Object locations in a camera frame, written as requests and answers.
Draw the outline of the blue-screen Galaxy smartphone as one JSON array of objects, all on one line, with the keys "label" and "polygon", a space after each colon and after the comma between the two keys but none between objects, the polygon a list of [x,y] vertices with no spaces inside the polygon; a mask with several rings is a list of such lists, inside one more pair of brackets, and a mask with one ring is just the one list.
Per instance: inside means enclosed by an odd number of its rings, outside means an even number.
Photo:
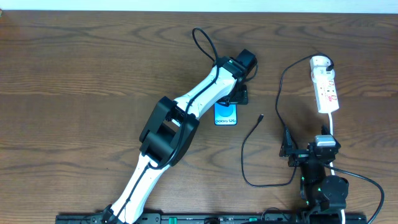
[{"label": "blue-screen Galaxy smartphone", "polygon": [[234,126],[237,124],[236,105],[223,106],[219,103],[214,105],[214,122],[217,126]]}]

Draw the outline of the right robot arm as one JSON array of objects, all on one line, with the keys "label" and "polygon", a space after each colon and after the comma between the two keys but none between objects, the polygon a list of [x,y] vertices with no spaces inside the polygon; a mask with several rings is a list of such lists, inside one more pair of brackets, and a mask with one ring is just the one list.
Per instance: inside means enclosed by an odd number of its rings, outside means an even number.
[{"label": "right robot arm", "polygon": [[280,157],[288,157],[288,166],[301,170],[300,190],[308,210],[301,213],[304,223],[346,223],[346,198],[349,183],[326,168],[336,159],[341,145],[326,126],[305,149],[297,149],[287,127],[284,128]]}]

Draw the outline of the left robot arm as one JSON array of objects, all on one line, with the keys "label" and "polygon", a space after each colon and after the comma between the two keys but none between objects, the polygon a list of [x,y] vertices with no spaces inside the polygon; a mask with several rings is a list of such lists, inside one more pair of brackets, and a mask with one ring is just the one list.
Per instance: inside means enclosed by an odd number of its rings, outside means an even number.
[{"label": "left robot arm", "polygon": [[188,93],[157,102],[139,136],[136,169],[121,196],[105,208],[102,223],[138,220],[160,176],[190,147],[200,118],[215,104],[229,108],[248,103],[245,81],[256,67],[256,56],[246,49],[235,58],[218,58],[209,75]]}]

